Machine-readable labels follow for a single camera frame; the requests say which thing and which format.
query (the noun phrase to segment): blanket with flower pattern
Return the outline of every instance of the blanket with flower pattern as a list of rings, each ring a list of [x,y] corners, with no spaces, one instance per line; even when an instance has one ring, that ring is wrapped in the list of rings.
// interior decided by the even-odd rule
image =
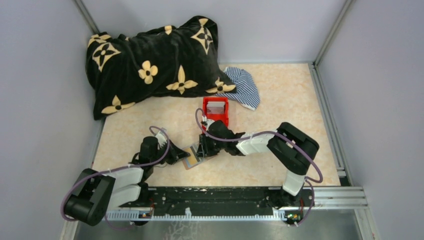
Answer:
[[[202,97],[235,93],[220,70],[218,27],[195,16],[176,28],[168,25],[134,37],[106,32],[88,41],[85,70],[95,90],[95,120],[149,97]]]

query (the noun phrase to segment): red box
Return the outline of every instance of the red box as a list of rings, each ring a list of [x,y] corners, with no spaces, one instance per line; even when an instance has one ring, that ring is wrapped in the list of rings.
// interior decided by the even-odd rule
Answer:
[[[207,110],[207,107],[206,106],[210,102],[224,102],[225,103],[225,105],[224,105],[224,114],[211,114],[211,113],[208,113],[208,110]],[[225,124],[225,126],[227,126],[227,127],[228,127],[228,123],[229,123],[228,107],[229,107],[229,105],[228,105],[228,98],[226,98],[226,97],[209,97],[209,96],[206,96],[206,97],[203,98],[203,112],[206,115],[206,117],[208,119],[212,119],[214,121],[221,120]]]

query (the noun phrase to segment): floor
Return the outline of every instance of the floor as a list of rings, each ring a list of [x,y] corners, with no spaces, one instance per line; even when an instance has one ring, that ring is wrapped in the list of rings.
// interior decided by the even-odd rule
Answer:
[[[234,132],[275,130],[289,122],[315,139],[320,149],[315,163],[324,181],[317,186],[339,186],[330,143],[327,137],[314,85],[306,63],[299,64],[231,64],[253,76],[261,103],[252,111],[230,101],[229,129]],[[107,117],[99,142],[93,169],[103,171],[127,165],[140,150],[144,137],[151,135],[149,126],[167,129],[179,148],[198,141],[200,130],[195,110],[203,99],[151,97]],[[186,170],[180,161],[164,168],[154,168],[147,179],[149,186],[281,186],[286,168],[272,153],[231,156],[222,151],[218,156]],[[318,178],[313,167],[308,176]]]

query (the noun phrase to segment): metal frame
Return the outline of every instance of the metal frame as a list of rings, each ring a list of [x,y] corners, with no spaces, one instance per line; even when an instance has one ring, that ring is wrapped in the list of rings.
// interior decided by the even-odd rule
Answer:
[[[93,34],[98,34],[100,31],[93,20],[90,12],[87,10],[85,4],[82,0],[72,0],[75,3],[75,6],[79,10],[81,16],[84,18],[87,26],[90,28]],[[322,62],[324,56],[326,55],[329,47],[331,46],[333,40],[335,39],[339,29],[341,28],[344,19],[346,18],[347,13],[352,8],[355,0],[346,0],[340,14],[338,15],[334,25],[331,28],[323,46],[321,47],[315,61],[308,63],[310,74],[312,77],[313,85],[316,91],[317,99],[319,102],[319,106],[321,109],[321,113],[324,119],[324,125],[330,140],[331,150],[334,155],[334,161],[336,164],[337,172],[340,179],[347,178],[348,182],[352,185],[352,175],[349,172],[349,167],[346,162],[346,156],[343,150],[343,146],[340,140],[339,132],[334,121],[334,117],[331,111],[331,107],[329,104],[329,100],[327,98],[325,85],[323,84],[322,77],[320,75],[319,66]],[[92,160],[94,161],[95,150],[92,156]],[[371,211],[368,206],[368,202],[364,193],[364,190],[360,186],[336,186],[336,187],[314,187],[315,189],[315,207],[313,210],[354,210],[357,220],[357,227],[360,231],[362,239],[364,240],[379,240],[379,234],[377,228],[375,226],[373,217],[371,215]],[[290,211],[295,210],[293,207],[282,207],[280,211]],[[234,219],[237,220],[248,220],[255,218],[239,218],[234,216]],[[176,220],[175,218],[161,217],[158,218],[157,221],[166,221],[166,220]],[[195,219],[190,215],[186,214],[185,216],[181,216],[180,220],[197,220],[200,218],[195,217]],[[75,237],[75,233],[78,228],[78,222],[65,222],[62,230],[62,234],[60,235],[60,239],[62,240],[72,240]]]

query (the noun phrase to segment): white wall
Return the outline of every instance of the white wall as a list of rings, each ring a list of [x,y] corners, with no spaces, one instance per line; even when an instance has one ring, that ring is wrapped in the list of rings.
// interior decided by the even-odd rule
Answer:
[[[91,33],[71,0],[1,1],[0,30],[0,239],[59,239],[61,200],[100,129]]]
[[[358,0],[319,67],[383,240],[423,239],[424,1]]]
[[[196,15],[218,24],[222,63],[313,61],[345,0],[84,0],[100,31],[135,36]]]

